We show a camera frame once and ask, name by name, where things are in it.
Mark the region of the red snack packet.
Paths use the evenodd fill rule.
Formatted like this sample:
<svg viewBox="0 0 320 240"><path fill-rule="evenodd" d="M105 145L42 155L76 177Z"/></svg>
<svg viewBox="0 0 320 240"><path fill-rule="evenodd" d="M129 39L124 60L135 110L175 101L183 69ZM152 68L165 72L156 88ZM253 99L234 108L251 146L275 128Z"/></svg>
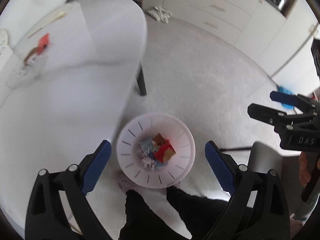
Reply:
<svg viewBox="0 0 320 240"><path fill-rule="evenodd" d="M37 55L40 55L50 44L50 33L43 35L37 44Z"/></svg>

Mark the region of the white round trash bin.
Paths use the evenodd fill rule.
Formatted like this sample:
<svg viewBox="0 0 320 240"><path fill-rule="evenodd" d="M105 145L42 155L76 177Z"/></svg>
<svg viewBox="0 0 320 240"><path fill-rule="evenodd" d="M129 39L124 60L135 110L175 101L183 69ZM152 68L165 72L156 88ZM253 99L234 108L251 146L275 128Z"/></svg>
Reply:
<svg viewBox="0 0 320 240"><path fill-rule="evenodd" d="M167 162L157 162L154 172L141 166L137 154L139 143L158 133L169 140L176 154ZM116 145L118 163L125 175L139 186L162 189L181 181L191 170L195 160L195 142L188 127L178 118L163 113L148 113L132 119L120 132Z"/></svg>

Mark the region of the blue broom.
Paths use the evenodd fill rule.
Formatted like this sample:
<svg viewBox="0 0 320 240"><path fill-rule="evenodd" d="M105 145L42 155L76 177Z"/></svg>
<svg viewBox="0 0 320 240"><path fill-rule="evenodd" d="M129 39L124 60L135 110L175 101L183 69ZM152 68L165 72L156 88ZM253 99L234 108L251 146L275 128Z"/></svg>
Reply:
<svg viewBox="0 0 320 240"><path fill-rule="evenodd" d="M309 95L319 88L319 25L306 45L274 75L273 80L278 89L270 93L271 100L287 109L297 107L303 112L309 110L308 104L316 106Z"/></svg>

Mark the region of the grey crumpled foil wrapper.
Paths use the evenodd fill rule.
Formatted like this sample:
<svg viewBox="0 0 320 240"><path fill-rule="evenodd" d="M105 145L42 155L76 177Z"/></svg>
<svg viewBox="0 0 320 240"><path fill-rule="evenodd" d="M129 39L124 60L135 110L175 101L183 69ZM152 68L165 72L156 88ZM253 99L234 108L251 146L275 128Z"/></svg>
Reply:
<svg viewBox="0 0 320 240"><path fill-rule="evenodd" d="M155 161L155 159L153 159L149 156L145 156L141 159L140 162L141 162L142 168L144 168L148 171L151 171L151 172L155 171L156 165L157 165L157 162Z"/></svg>

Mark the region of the light blue wrapper in bin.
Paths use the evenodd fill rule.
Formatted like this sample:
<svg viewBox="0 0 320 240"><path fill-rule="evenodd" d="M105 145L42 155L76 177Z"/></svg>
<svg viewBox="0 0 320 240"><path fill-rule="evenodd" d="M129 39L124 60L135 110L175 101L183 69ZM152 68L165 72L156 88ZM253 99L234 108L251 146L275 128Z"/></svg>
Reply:
<svg viewBox="0 0 320 240"><path fill-rule="evenodd" d="M146 138L139 143L139 148L137 150L137 154L140 157L147 157L152 154L157 148L156 143L152 138Z"/></svg>

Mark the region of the brown yellow crumpled wrapper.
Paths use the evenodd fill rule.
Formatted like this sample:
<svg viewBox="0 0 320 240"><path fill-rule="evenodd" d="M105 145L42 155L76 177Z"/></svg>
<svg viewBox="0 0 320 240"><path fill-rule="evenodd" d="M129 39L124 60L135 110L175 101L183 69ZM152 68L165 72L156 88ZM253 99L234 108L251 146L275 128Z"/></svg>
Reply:
<svg viewBox="0 0 320 240"><path fill-rule="evenodd" d="M157 146L162 146L167 143L166 139L164 139L160 133L154 136L152 140Z"/></svg>

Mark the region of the black table leg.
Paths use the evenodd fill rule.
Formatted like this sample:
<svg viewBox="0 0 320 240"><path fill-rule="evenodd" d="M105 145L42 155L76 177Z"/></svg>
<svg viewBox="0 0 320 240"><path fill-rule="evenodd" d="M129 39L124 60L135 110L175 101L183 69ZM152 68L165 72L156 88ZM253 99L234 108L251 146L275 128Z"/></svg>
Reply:
<svg viewBox="0 0 320 240"><path fill-rule="evenodd" d="M140 96L146 96L147 91L146 91L146 86L145 86L142 64L139 65L139 71L138 71L138 75L136 77L136 81L137 81Z"/></svg>

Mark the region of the beige drawer cabinet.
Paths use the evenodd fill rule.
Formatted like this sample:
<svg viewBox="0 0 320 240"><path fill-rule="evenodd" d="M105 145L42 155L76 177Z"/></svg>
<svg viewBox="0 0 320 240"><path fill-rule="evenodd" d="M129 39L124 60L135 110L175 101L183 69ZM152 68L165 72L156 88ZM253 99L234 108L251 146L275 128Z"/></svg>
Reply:
<svg viewBox="0 0 320 240"><path fill-rule="evenodd" d="M239 50L263 50L286 22L263 0L164 0L175 18L198 26Z"/></svg>

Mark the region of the brown printed crumpled wrapper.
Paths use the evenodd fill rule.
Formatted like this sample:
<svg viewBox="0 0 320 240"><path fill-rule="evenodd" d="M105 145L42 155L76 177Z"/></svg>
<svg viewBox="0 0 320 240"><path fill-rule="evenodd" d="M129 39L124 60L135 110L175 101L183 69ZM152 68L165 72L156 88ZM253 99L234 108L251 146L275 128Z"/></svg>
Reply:
<svg viewBox="0 0 320 240"><path fill-rule="evenodd" d="M29 51L28 55L23 60L23 65L25 67L31 66L34 64L36 59L39 57L39 47L33 48L31 51Z"/></svg>

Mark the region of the white cloth bag on floor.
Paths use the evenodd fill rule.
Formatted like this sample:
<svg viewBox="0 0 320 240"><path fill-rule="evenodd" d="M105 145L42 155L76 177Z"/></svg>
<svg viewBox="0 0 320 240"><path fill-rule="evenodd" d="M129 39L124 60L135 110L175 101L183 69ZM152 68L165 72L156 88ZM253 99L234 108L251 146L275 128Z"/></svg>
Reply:
<svg viewBox="0 0 320 240"><path fill-rule="evenodd" d="M171 12L163 7L155 6L152 9L147 10L146 13L155 21L162 22L164 24L168 24L169 19L171 18Z"/></svg>

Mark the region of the white paper sheets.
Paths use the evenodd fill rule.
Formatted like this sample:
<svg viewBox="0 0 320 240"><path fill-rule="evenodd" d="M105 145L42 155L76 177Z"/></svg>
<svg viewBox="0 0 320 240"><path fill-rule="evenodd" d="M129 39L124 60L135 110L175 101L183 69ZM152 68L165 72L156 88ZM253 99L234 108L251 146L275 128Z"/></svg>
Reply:
<svg viewBox="0 0 320 240"><path fill-rule="evenodd" d="M55 10L51 13L49 13L47 16L45 16L43 19L41 19L37 24L35 24L27 33L27 38L32 37L37 32L45 28L46 26L52 24L53 22L65 17L66 15L66 9L62 10Z"/></svg>

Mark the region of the white round wall clock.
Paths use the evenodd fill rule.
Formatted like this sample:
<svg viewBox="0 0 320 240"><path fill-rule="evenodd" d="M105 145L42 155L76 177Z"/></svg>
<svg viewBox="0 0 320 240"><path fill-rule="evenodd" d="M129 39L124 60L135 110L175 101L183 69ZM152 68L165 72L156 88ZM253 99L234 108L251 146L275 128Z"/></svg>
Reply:
<svg viewBox="0 0 320 240"><path fill-rule="evenodd" d="M8 33L5 29L1 28L0 29L0 54L8 46L8 44L9 44Z"/></svg>

